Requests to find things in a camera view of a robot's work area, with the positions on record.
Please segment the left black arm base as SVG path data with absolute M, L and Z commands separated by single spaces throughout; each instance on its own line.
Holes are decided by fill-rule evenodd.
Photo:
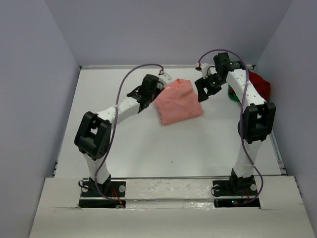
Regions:
M 88 179 L 78 182 L 81 188 L 78 206 L 80 208 L 121 209 L 126 206 L 126 181 L 113 180 L 105 195 L 101 195 L 94 187 L 95 183 Z

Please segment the pink t shirt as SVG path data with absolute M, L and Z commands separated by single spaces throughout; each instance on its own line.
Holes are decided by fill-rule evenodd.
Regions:
M 162 125 L 177 123 L 203 114 L 190 80 L 176 79 L 167 84 L 154 100 Z

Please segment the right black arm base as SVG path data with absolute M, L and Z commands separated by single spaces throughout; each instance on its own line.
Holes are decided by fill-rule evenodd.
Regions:
M 253 198 L 257 195 L 255 180 L 249 185 L 244 185 L 238 190 L 230 187 L 229 180 L 214 180 L 211 194 L 214 197 L 215 208 L 257 207 L 260 208 L 260 200 Z

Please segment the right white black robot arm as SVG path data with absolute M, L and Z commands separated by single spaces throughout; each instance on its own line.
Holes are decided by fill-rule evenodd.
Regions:
M 257 197 L 261 188 L 257 188 L 254 178 L 259 169 L 255 165 L 262 143 L 271 134 L 276 106 L 267 102 L 251 83 L 250 71 L 241 59 L 232 61 L 229 51 L 217 50 L 214 64 L 196 64 L 196 70 L 202 76 L 195 81 L 199 102 L 206 101 L 217 94 L 224 84 L 233 89 L 240 102 L 238 134 L 241 147 L 237 161 L 228 180 L 215 180 L 211 193 L 215 197 L 239 196 L 250 194 Z

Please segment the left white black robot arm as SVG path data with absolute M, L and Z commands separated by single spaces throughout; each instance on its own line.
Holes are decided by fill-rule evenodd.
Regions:
M 116 126 L 146 109 L 170 82 L 171 77 L 166 72 L 147 74 L 142 84 L 122 101 L 99 113 L 88 111 L 83 115 L 74 144 L 86 159 L 90 172 L 89 188 L 97 195 L 105 196 L 109 192 L 111 175 L 105 157 L 113 143 Z

